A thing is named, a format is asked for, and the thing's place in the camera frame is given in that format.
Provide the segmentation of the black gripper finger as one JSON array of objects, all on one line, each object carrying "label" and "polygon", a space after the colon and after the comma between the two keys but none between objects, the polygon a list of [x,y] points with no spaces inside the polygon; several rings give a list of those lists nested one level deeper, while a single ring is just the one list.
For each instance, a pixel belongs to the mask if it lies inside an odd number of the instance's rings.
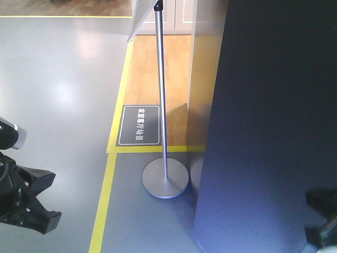
[{"label": "black gripper finger", "polygon": [[48,211],[34,195],[28,195],[26,203],[26,228],[36,230],[43,235],[55,230],[62,213]]},{"label": "black gripper finger", "polygon": [[40,170],[17,166],[18,175],[24,182],[28,183],[28,188],[34,195],[39,195],[41,192],[49,188],[56,177],[56,174],[48,170]]},{"label": "black gripper finger", "polygon": [[319,249],[336,246],[336,225],[325,227],[305,227],[306,241]]},{"label": "black gripper finger", "polygon": [[336,217],[336,188],[317,188],[305,193],[306,203],[327,219]]}]

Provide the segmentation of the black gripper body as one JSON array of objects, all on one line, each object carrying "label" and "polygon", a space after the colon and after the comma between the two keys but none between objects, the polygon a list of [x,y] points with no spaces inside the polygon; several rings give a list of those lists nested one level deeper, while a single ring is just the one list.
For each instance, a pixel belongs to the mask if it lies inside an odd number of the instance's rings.
[{"label": "black gripper body", "polygon": [[37,215],[31,209],[36,195],[37,170],[18,166],[1,153],[1,223],[35,227]]}]

